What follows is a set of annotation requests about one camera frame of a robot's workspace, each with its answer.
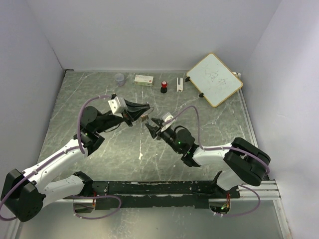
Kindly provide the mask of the silver key bunch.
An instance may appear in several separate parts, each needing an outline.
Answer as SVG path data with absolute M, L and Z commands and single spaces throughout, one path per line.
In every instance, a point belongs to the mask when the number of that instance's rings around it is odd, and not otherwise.
M 137 120 L 136 120 L 136 124 L 140 124 L 140 123 L 143 123 L 145 121 L 148 121 L 149 120 L 149 115 L 142 115 L 140 116 Z

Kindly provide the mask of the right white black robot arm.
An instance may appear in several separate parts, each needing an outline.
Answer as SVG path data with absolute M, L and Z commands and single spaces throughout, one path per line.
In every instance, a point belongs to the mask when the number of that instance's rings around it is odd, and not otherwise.
M 145 126 L 153 139 L 163 140 L 172 150 L 181 155 L 188 167 L 201 167 L 219 163 L 227 166 L 219 171 L 212 181 L 211 194 L 224 197 L 228 191 L 241 184 L 260 186 L 264 176 L 269 173 L 271 159 L 268 154 L 243 138 L 237 137 L 231 143 L 221 146 L 200 146 L 195 143 L 191 132 L 179 125 L 172 129 L 164 121 L 152 118 L 155 126 Z

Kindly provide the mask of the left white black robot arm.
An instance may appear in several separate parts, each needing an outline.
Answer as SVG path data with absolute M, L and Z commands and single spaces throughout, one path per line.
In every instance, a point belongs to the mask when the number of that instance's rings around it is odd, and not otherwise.
M 94 196 L 93 180 L 79 171 L 70 177 L 55 178 L 79 160 L 95 152 L 103 143 L 100 135 L 125 122 L 132 126 L 151 107 L 148 103 L 129 102 L 122 97 L 102 95 L 108 99 L 110 110 L 101 113 L 88 104 L 81 107 L 77 118 L 77 131 L 69 142 L 42 162 L 23 171 L 17 169 L 7 174 L 1 194 L 1 206 L 6 206 L 15 219 L 27 222 L 45 206 L 67 197 L 82 199 Z

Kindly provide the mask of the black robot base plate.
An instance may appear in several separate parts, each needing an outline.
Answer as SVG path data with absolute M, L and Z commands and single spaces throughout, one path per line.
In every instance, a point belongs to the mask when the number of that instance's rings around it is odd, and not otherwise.
M 194 207 L 208 209 L 209 200 L 225 202 L 227 195 L 240 197 L 235 186 L 229 191 L 217 187 L 214 181 L 94 181 L 89 196 L 114 195 L 122 208 Z

